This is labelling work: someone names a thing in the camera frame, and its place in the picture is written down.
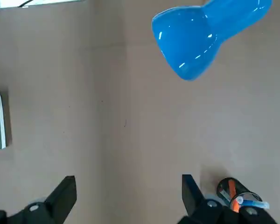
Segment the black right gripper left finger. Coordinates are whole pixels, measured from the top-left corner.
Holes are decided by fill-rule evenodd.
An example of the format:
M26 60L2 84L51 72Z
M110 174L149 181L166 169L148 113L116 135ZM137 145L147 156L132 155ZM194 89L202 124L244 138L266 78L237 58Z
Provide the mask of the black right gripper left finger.
M0 210L0 224L63 224L76 201L75 176L66 176L43 202L33 202L12 216Z

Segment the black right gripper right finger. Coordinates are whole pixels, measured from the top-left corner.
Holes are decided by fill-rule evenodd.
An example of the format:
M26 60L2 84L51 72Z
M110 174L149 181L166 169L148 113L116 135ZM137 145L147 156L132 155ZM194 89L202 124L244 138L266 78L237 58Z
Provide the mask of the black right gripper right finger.
M216 194L204 197L190 174L182 175L182 200L187 216L180 224L274 224L269 203L235 178L222 179Z

